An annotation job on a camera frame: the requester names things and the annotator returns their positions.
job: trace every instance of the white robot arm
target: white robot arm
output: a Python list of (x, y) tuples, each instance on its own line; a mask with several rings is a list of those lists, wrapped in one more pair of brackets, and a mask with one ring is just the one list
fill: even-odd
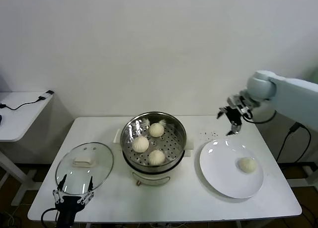
[(248, 79), (247, 88), (228, 98), (218, 118), (226, 114), (232, 124), (228, 135), (241, 128), (240, 117), (252, 119), (253, 108), (266, 102), (274, 109), (301, 124), (318, 130), (318, 84), (285, 78), (269, 71), (257, 71)]

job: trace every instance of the small white table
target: small white table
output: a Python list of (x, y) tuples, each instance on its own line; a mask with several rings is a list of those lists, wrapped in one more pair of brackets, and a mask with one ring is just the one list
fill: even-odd
[[(259, 131), (244, 123), (236, 135), (253, 149), (264, 170), (261, 190), (250, 199), (232, 199), (218, 193), (202, 175), (199, 154), (203, 145), (215, 137), (225, 137), (230, 129), (226, 117), (177, 116), (187, 136), (194, 142), (190, 157), (184, 157), (178, 174), (162, 186), (136, 186), (120, 146), (113, 144), (117, 129), (130, 117), (77, 118), (29, 210), (28, 217), (39, 221), (41, 214), (54, 207), (55, 170), (72, 148), (88, 142), (100, 142), (111, 148), (114, 166), (109, 177), (95, 191), (95, 197), (76, 216), (80, 223), (167, 223), (228, 221), (296, 216), (302, 209)], [(46, 221), (54, 221), (48, 212)]]
[[(37, 100), (43, 93), (45, 92), (1, 92), (0, 102), (11, 108), (16, 108), (20, 104)], [(20, 140), (51, 98), (52, 96), (49, 96), (47, 99), (38, 101), (34, 104), (24, 105), (15, 111), (8, 108), (0, 109), (0, 115), (2, 115), (0, 124), (0, 142), (16, 142)], [(40, 188), (41, 183), (32, 181), (36, 170), (31, 170), (28, 174), (23, 173), (21, 169), (19, 169), (2, 152), (0, 152), (0, 166), (7, 171), (0, 181), (0, 188), (8, 178), (9, 174), (22, 183), (11, 203), (12, 206), (19, 205), (27, 190), (38, 190)]]

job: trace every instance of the stainless steel pot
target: stainless steel pot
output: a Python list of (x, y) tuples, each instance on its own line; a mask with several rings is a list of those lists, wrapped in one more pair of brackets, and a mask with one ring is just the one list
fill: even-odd
[[(153, 138), (149, 134), (149, 127), (153, 123), (164, 126), (164, 134)], [(132, 148), (133, 140), (138, 136), (145, 136), (149, 140), (149, 148), (144, 153), (137, 153)], [(186, 131), (181, 122), (172, 115), (162, 112), (147, 112), (136, 116), (124, 127), (120, 144), (126, 162), (136, 171), (145, 174), (160, 174), (176, 167), (184, 156)], [(148, 163), (148, 156), (154, 150), (161, 150), (165, 154), (165, 162), (158, 166)]]

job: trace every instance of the black cable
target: black cable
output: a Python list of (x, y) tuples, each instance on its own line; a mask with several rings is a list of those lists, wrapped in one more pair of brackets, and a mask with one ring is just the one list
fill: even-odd
[(305, 205), (303, 205), (303, 204), (299, 204), (299, 205), (301, 205), (302, 207), (304, 207), (307, 211), (309, 211), (310, 212), (310, 214), (312, 215), (312, 217), (314, 218), (314, 224), (312, 224), (311, 222), (311, 224), (312, 224), (312, 226), (314, 227), (314, 228), (316, 228), (316, 227), (318, 227), (318, 221), (317, 221), (317, 218), (315, 217), (315, 215), (314, 215), (314, 213), (308, 208), (308, 207), (306, 207)]
[(276, 158), (276, 162), (278, 161), (279, 156), (280, 156), (280, 154), (282, 153), (283, 148), (284, 148), (284, 146), (285, 146), (285, 143), (286, 143), (288, 137), (289, 137), (291, 134), (292, 134), (292, 132), (289, 131), (288, 134), (286, 135), (286, 137), (285, 137), (285, 139), (284, 139), (284, 142), (283, 142), (283, 144), (282, 144), (282, 146), (281, 146), (281, 148), (280, 148), (280, 151), (279, 151), (279, 153), (278, 153), (278, 156), (277, 156), (277, 158)]
[(14, 109), (12, 109), (11, 107), (9, 107), (9, 106), (7, 106), (7, 105), (5, 105), (4, 107), (6, 107), (6, 108), (8, 108), (8, 109), (10, 109), (10, 110), (17, 110), (17, 109), (19, 109), (19, 108), (20, 108), (21, 106), (23, 106), (23, 105), (34, 104), (34, 103), (36, 103), (36, 102), (38, 102), (38, 101), (40, 101), (40, 99), (37, 99), (36, 101), (33, 101), (33, 102), (23, 103), (23, 104), (19, 105), (18, 107), (14, 108)]
[(308, 150), (308, 148), (309, 148), (310, 142), (312, 141), (312, 134), (310, 133), (310, 131), (309, 131), (305, 126), (303, 126), (302, 128), (304, 128), (304, 129), (308, 132), (309, 140), (308, 140), (307, 147), (305, 148), (304, 152), (303, 152), (302, 155), (300, 155), (300, 157), (295, 161), (295, 163), (298, 162), (298, 161), (304, 156), (304, 154), (307, 152), (307, 150)]
[(287, 224), (287, 222), (285, 221), (285, 219), (283, 219), (283, 223), (285, 224), (285, 226), (287, 226), (287, 228), (290, 228), (290, 226)]
[(43, 221), (44, 215), (45, 215), (47, 212), (49, 212), (49, 211), (56, 211), (56, 210), (57, 210), (56, 208), (50, 208), (50, 209), (45, 210), (45, 211), (42, 213), (42, 215), (41, 215), (41, 224), (42, 224), (42, 226), (44, 226), (44, 228), (48, 228), (48, 227), (46, 226), (46, 224), (44, 223), (44, 221)]
[(22, 228), (22, 219), (20, 217), (13, 216), (14, 219), (19, 220), (20, 225), (19, 228)]
[(244, 119), (246, 122), (249, 122), (249, 123), (252, 123), (252, 124), (265, 124), (265, 123), (271, 121), (272, 119), (274, 119), (274, 117), (276, 116), (276, 114), (277, 114), (277, 111), (275, 111), (274, 114), (273, 114), (269, 119), (264, 120), (264, 121), (251, 121), (251, 120), (247, 120), (247, 119), (245, 118), (245, 116), (243, 116), (243, 119)]

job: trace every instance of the table leg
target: table leg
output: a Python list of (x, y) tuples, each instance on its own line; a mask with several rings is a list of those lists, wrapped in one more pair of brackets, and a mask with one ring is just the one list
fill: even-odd
[(28, 174), (22, 172), (20, 168), (18, 168), (9, 158), (7, 158), (0, 151), (0, 166), (7, 171), (7, 173), (3, 176), (0, 181), (0, 187), (4, 184), (8, 175), (12, 175), (16, 180), (21, 182), (21, 186), (16, 193), (14, 199), (11, 202), (12, 206), (18, 206), (26, 191), (37, 191), (40, 189), (42, 182), (34, 182), (32, 178), (34, 177), (36, 170), (30, 170)]
[[(27, 176), (30, 179), (32, 179), (35, 174), (36, 174), (36, 170), (30, 170)], [(11, 202), (11, 205), (18, 206), (21, 203), (26, 191), (38, 191), (41, 185), (42, 185), (42, 182), (33, 182), (32, 186), (25, 186), (24, 184), (21, 184), (18, 192), (16, 193), (14, 199)]]
[(247, 225), (243, 226), (243, 228), (262, 228), (272, 221), (273, 219), (254, 220), (254, 221), (250, 221)]
[(12, 177), (27, 186), (33, 186), (34, 182), (24, 172), (21, 171), (7, 156), (0, 151), (0, 166)]
[(303, 167), (307, 178), (287, 179), (291, 187), (314, 187), (318, 191), (318, 170), (313, 172), (309, 166)]

